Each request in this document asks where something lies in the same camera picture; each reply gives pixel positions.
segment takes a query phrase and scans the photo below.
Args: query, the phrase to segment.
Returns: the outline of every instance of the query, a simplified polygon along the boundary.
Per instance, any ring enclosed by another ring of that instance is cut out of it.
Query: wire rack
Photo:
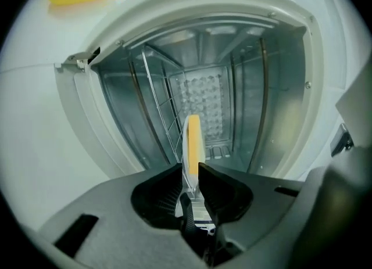
[[[156,50],[155,48],[153,48],[153,47],[151,47],[149,45],[144,45],[144,47],[142,48],[142,58],[143,58],[143,61],[144,61],[145,70],[146,70],[147,78],[149,80],[151,92],[152,92],[153,98],[155,100],[155,105],[156,105],[156,108],[157,108],[158,113],[159,113],[159,117],[161,119],[161,122],[162,122],[163,128],[165,130],[167,139],[168,139],[169,144],[170,144],[170,147],[172,149],[173,155],[176,158],[177,163],[182,163],[182,161],[183,161],[183,153],[182,153],[182,150],[181,150],[180,151],[181,152],[181,156],[178,156],[178,154],[177,154],[177,148],[178,148],[178,146],[182,146],[182,140],[183,140],[184,124],[183,125],[180,125],[180,118],[179,118],[179,115],[183,111],[183,109],[180,109],[180,110],[176,111],[176,109],[175,109],[176,103],[174,102],[174,99],[176,97],[180,96],[181,93],[179,92],[179,93],[177,93],[175,95],[172,95],[171,92],[170,92],[169,84],[166,82],[166,89],[167,89],[168,98],[164,102],[159,103],[158,96],[156,94],[155,87],[154,87],[153,80],[152,80],[152,76],[151,76],[151,73],[150,73],[150,69],[149,69],[149,66],[148,66],[148,63],[147,63],[146,49],[149,49],[152,52],[156,53],[156,56],[160,57],[162,60],[166,60],[170,64],[172,64],[173,66],[176,66],[178,69],[180,69],[182,71],[184,78],[186,78],[186,75],[185,75],[185,72],[184,72],[184,68],[178,62],[176,62],[176,61],[174,61],[174,60],[166,57],[165,55],[163,55],[162,53],[160,53],[158,50]],[[163,70],[163,75],[164,75],[164,79],[167,81],[167,76],[166,76],[164,70]],[[169,127],[167,127],[166,122],[164,120],[164,115],[162,113],[162,106],[164,106],[167,103],[170,103],[171,104],[172,111],[173,111],[173,116],[174,116]],[[174,125],[176,125],[177,128],[178,128],[178,137],[177,137],[177,141],[176,141],[175,144],[174,144],[174,142],[172,141],[172,139],[170,137],[170,130],[172,129],[172,127]],[[184,171],[183,171],[183,175],[184,175],[184,178],[186,180],[186,183],[187,183],[189,189],[191,190],[192,193],[194,193],[195,190],[191,188],[191,186],[190,186],[190,184],[188,182],[187,176],[185,175],[185,172]]]

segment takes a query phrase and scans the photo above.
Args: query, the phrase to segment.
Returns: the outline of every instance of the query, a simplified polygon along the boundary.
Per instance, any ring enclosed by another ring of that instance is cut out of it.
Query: gray plastic surface
[[[287,268],[295,241],[311,213],[323,175],[324,169],[312,170],[280,222],[249,250],[219,268]]]
[[[247,175],[222,167],[214,167],[236,180],[243,182],[253,192],[253,201],[248,211],[238,221],[221,225],[219,233],[226,242],[231,242],[246,251],[260,238],[269,233],[292,206],[296,197],[278,193],[278,186],[300,191],[303,182]]]
[[[54,243],[79,215],[92,214],[99,220],[75,257],[86,266],[206,268],[180,231],[152,228],[133,210],[133,189],[167,169],[144,171],[92,188],[48,220],[40,234]]]

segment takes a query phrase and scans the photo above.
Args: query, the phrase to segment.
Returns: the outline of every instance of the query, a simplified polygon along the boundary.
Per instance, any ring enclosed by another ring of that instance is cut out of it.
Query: hinge
[[[331,156],[335,156],[342,152],[344,149],[349,150],[354,146],[354,142],[350,136],[348,129],[344,123],[341,123],[336,136],[331,142]]]
[[[86,66],[88,66],[88,60],[92,58],[94,54],[90,52],[79,52],[70,55],[64,62],[64,64],[75,64],[82,72],[85,72]]]

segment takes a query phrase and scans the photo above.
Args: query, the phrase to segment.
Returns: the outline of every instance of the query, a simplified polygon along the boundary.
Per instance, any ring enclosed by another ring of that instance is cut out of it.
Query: black plastic mount
[[[137,214],[155,228],[179,229],[176,204],[182,191],[182,165],[177,164],[137,185],[131,202]]]
[[[253,200],[248,186],[203,163],[199,163],[199,188],[216,226],[241,218]]]
[[[342,123],[336,133],[336,136],[331,142],[331,157],[341,153],[344,149],[349,150],[354,147],[353,139],[350,136],[346,125]]]

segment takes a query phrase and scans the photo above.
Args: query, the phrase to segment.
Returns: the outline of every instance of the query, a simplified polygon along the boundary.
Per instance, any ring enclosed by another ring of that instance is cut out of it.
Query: white plastic panel
[[[78,52],[94,26],[124,1],[53,6],[48,0],[29,0],[3,45],[0,71],[64,62]]]
[[[72,130],[54,66],[0,73],[0,185],[16,218],[38,229],[108,179]]]
[[[132,0],[128,6],[118,8],[100,22],[94,33],[87,39],[82,51],[86,49],[92,51],[98,46],[101,47],[100,55],[92,62],[94,65],[120,47],[118,40],[127,41],[123,45],[125,48],[133,39],[143,37],[144,33],[152,28],[163,26],[169,20],[184,20],[201,13],[220,12],[271,16],[271,10],[275,10],[274,19],[295,27],[307,28],[307,34],[303,38],[306,52],[303,88],[305,89],[306,81],[312,82],[311,90],[306,89],[304,92],[301,112],[298,113],[299,125],[291,128],[295,129],[294,137],[291,144],[288,144],[286,154],[279,165],[278,171],[283,169],[286,173],[311,135],[311,129],[318,115],[324,79],[320,25],[309,12],[292,0]]]
[[[364,68],[372,53],[371,34],[351,1],[334,0],[334,2],[345,34],[345,85],[343,88],[334,85],[334,78],[339,74],[336,69],[330,68],[329,70],[334,70],[334,72],[333,74],[328,72],[326,76],[321,100],[323,110],[320,111],[317,127],[313,129],[314,133],[298,161],[285,176],[287,179],[304,181],[311,169],[324,167],[330,163],[332,160],[331,141],[339,125],[344,122],[335,105]]]
[[[93,130],[91,134],[97,137],[97,143],[100,146],[98,151],[94,153],[90,151],[91,144],[84,142],[84,137],[82,137],[83,139],[80,138],[80,141],[84,144],[86,150],[89,151],[92,158],[95,159],[96,164],[110,178],[143,171],[144,168],[124,141],[108,111],[97,74],[89,70],[87,70],[87,73],[77,73],[74,75],[74,82],[78,98],[87,118],[87,122],[84,125],[90,125]],[[103,155],[110,160],[111,164],[101,163]]]

